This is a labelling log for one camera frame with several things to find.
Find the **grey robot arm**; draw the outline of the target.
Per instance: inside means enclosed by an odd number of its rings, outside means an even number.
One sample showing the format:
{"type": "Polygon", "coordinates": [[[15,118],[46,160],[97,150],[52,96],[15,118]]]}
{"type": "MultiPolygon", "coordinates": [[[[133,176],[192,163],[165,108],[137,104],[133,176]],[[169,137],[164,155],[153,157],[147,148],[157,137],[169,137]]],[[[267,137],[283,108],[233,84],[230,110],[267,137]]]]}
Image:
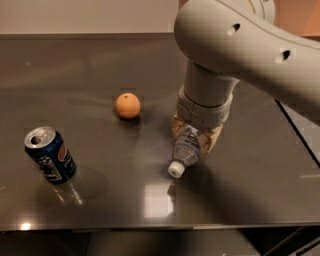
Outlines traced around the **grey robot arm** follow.
{"type": "Polygon", "coordinates": [[[273,0],[188,0],[174,36],[188,58],[173,133],[200,132],[202,154],[215,145],[233,89],[245,81],[320,124],[320,45],[273,25],[273,0]]]}

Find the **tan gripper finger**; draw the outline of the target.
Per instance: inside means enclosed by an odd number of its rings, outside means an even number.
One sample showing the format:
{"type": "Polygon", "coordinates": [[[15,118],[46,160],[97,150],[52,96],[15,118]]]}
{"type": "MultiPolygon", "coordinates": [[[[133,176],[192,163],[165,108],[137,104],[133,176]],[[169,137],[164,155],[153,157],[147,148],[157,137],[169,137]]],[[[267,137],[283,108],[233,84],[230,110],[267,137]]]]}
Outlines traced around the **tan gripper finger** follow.
{"type": "Polygon", "coordinates": [[[200,144],[200,156],[202,158],[206,158],[211,152],[220,136],[221,131],[222,126],[218,126],[214,129],[206,129],[197,132],[198,141],[200,144]]]}
{"type": "Polygon", "coordinates": [[[178,138],[184,131],[187,123],[178,115],[175,114],[172,122],[172,135],[174,138],[178,138]]]}

